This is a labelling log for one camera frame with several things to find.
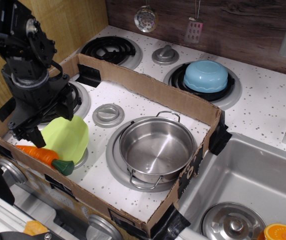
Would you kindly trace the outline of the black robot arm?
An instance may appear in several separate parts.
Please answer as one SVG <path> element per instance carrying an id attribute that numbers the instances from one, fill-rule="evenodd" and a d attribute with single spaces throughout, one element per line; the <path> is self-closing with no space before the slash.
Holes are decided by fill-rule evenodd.
<path id="1" fill-rule="evenodd" d="M 38 148 L 46 145 L 38 126 L 49 113 L 69 121 L 74 116 L 70 77 L 53 60 L 56 52 L 31 10 L 18 0 L 0 0 L 1 73 L 14 100 L 7 127 Z"/>

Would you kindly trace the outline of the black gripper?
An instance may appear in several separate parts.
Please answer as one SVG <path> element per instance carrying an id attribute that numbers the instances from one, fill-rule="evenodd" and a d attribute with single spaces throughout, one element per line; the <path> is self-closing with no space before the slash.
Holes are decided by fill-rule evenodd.
<path id="1" fill-rule="evenodd" d="M 15 108 L 7 124 L 15 135 L 32 142 L 37 148 L 46 146 L 45 140 L 38 129 L 43 114 L 53 103 L 59 117 L 71 121 L 74 116 L 73 94 L 65 95 L 63 88 L 68 84 L 70 77 L 60 73 L 49 77 L 45 71 L 39 79 L 19 79 L 10 71 L 1 72 L 4 80 L 15 100 Z"/>

